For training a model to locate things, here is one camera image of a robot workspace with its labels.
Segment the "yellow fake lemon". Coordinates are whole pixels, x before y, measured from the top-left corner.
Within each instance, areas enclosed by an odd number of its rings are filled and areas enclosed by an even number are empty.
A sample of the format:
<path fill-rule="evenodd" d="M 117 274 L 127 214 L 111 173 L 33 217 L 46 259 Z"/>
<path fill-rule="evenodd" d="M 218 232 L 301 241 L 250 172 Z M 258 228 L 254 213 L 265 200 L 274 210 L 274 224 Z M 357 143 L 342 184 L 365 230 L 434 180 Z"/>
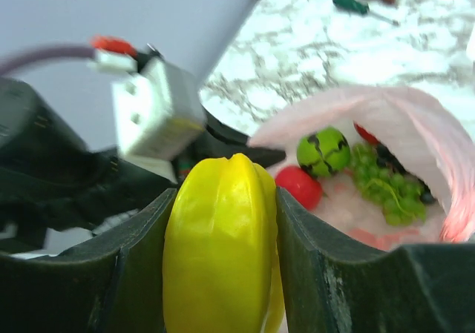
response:
<path fill-rule="evenodd" d="M 186 177 L 163 250 L 168 332 L 277 332 L 284 296 L 276 185 L 243 154 L 205 159 Z"/>

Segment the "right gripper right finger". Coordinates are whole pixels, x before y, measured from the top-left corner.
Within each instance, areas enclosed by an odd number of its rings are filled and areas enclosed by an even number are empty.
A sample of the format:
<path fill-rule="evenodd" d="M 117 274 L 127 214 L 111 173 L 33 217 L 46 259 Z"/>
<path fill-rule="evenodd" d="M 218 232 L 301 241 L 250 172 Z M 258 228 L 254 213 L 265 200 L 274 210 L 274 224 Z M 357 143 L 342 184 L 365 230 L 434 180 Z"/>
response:
<path fill-rule="evenodd" d="M 472 332 L 474 245 L 384 252 L 311 215 L 279 188 L 278 251 L 291 332 Z"/>

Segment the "pink plastic bag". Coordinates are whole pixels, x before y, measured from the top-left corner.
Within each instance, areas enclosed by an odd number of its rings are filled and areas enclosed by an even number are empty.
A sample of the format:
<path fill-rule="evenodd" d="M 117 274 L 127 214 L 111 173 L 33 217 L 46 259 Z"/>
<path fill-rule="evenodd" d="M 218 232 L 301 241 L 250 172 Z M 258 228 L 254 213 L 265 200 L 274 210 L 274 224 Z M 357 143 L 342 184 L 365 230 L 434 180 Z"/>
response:
<path fill-rule="evenodd" d="M 469 240 L 474 234 L 473 96 L 435 97 L 409 87 L 333 88 L 279 111 L 248 145 L 285 149 L 341 119 L 374 135 L 429 186 L 446 214 L 441 240 Z"/>

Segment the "green fake grapes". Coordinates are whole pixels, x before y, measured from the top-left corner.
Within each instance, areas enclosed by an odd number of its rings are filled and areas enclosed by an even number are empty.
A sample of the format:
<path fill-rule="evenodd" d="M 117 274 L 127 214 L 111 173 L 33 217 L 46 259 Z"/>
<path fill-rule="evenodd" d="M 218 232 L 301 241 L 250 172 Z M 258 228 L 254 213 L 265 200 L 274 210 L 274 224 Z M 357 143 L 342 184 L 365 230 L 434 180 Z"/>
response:
<path fill-rule="evenodd" d="M 410 225 L 426 220 L 426 205 L 419 199 L 422 187 L 408 175 L 376 164 L 375 145 L 356 143 L 351 149 L 353 183 L 366 200 L 379 206 L 389 225 Z"/>

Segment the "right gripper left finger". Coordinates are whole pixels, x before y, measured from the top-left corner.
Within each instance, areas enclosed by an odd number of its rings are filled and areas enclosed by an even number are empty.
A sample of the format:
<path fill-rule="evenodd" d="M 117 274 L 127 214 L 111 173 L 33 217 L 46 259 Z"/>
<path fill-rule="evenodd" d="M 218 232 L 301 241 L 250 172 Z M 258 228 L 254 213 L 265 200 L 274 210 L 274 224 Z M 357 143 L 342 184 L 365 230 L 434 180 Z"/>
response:
<path fill-rule="evenodd" d="M 164 234 L 176 193 L 55 257 L 3 254 L 1 331 L 163 332 Z"/>

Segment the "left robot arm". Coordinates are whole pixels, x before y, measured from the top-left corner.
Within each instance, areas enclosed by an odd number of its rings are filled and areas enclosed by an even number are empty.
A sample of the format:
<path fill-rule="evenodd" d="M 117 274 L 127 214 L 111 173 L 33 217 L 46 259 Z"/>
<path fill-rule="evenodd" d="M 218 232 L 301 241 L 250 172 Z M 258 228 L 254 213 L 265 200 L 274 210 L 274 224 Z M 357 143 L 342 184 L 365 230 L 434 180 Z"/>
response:
<path fill-rule="evenodd" d="M 1 80 L 1 225 L 16 227 L 3 252 L 42 249 L 50 229 L 92 231 L 171 187 L 116 148 L 90 152 L 29 84 Z"/>

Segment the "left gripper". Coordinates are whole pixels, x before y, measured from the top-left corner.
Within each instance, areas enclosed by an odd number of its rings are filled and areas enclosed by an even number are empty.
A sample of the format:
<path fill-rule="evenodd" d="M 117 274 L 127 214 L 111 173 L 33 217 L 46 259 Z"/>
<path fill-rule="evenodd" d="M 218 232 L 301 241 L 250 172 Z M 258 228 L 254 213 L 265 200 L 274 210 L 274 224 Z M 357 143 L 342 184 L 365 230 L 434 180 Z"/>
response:
<path fill-rule="evenodd" d="M 185 172 L 206 158 L 230 158 L 242 153 L 268 168 L 282 162 L 280 150 L 249 148 L 248 136 L 224 125 L 210 113 L 210 123 L 197 140 L 172 161 L 172 170 L 182 183 Z M 105 219 L 134 209 L 142 209 L 168 188 L 178 184 L 119 159 L 113 148 L 99 154 L 98 179 L 71 195 L 47 202 L 47 226 L 57 231 L 69 228 L 93 230 Z"/>

